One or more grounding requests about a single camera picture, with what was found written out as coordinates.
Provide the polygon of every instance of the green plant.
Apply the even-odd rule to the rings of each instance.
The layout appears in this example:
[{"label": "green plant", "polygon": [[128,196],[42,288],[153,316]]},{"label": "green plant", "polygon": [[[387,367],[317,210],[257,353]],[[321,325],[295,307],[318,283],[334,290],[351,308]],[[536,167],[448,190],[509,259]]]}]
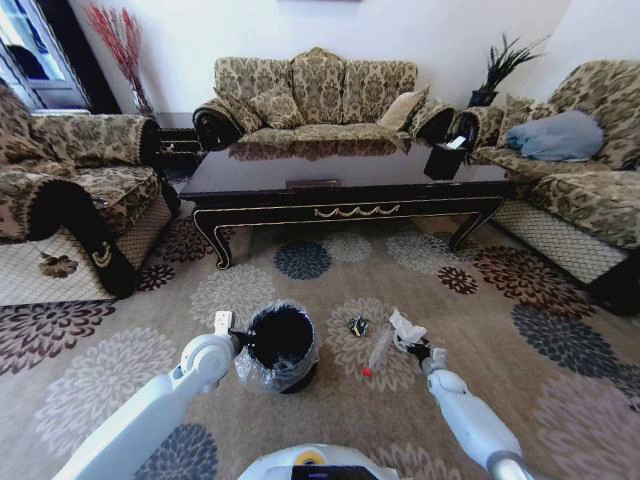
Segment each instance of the green plant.
[{"label": "green plant", "polygon": [[533,50],[547,38],[549,37],[546,36],[541,38],[540,40],[532,42],[523,48],[514,49],[514,46],[520,40],[520,37],[509,42],[507,40],[507,36],[503,33],[502,49],[493,46],[489,49],[489,58],[487,59],[487,81],[480,87],[480,90],[495,90],[498,84],[507,78],[518,65],[543,55],[542,53],[533,53]]}]

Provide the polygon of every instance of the sofa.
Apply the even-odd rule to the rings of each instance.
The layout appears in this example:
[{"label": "sofa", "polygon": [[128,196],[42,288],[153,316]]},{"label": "sofa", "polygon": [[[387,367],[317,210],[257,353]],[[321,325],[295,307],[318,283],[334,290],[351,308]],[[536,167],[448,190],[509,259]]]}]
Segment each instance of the sofa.
[{"label": "sofa", "polygon": [[156,123],[30,115],[0,85],[0,305],[130,295],[179,201]]},{"label": "sofa", "polygon": [[505,131],[502,108],[473,107],[462,114],[474,162],[501,165],[532,182],[494,219],[586,284],[604,307],[637,313],[640,62],[580,65],[546,105],[557,112],[580,110],[592,116],[604,131],[604,146],[593,158],[575,163],[523,158],[516,150],[496,146]]},{"label": "sofa", "polygon": [[413,91],[417,66],[405,61],[344,60],[315,47],[293,60],[224,57],[215,62],[214,87],[249,101],[281,85],[290,89],[304,124],[295,129],[262,126],[247,133],[228,105],[215,97],[200,106],[193,122],[205,150],[231,143],[377,140],[390,136],[441,141],[454,109],[427,99],[397,132],[376,124],[396,97]]}]

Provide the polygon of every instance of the coffee table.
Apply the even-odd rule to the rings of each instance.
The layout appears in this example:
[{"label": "coffee table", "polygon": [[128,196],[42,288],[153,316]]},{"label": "coffee table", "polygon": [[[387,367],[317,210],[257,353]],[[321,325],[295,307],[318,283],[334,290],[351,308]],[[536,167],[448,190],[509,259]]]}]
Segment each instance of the coffee table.
[{"label": "coffee table", "polygon": [[193,220],[231,265],[222,227],[469,215],[449,247],[465,240],[526,180],[493,165],[429,160],[416,140],[235,143],[211,152],[180,197]]}]

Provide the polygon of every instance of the black trash can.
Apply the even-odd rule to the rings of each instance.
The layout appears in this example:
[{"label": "black trash can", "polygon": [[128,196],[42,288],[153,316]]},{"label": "black trash can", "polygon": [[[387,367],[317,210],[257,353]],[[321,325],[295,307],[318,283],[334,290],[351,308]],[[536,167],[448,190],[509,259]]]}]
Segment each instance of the black trash can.
[{"label": "black trash can", "polygon": [[308,314],[292,303],[276,302],[256,313],[251,340],[236,359],[241,380],[259,390],[295,393],[317,370],[315,330]]}]

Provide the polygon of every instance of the carpet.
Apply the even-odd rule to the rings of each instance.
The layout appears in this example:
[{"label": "carpet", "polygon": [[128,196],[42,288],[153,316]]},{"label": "carpet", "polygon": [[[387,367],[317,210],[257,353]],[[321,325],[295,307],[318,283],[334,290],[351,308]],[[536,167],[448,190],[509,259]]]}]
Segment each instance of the carpet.
[{"label": "carpet", "polygon": [[[294,395],[257,392],[232,368],[198,396],[136,479],[233,479],[307,442],[354,447],[415,479],[487,478],[456,444],[414,358],[361,369],[394,307],[449,351],[449,367],[557,478],[638,478],[640,330],[592,305],[556,267],[490,225],[458,254],[448,217],[227,230],[235,266],[183,205],[115,302],[0,309],[0,478],[50,478],[102,421],[167,372],[213,313],[240,326],[276,299],[302,306],[319,338],[316,377]],[[371,320],[353,336],[349,318]]]}]

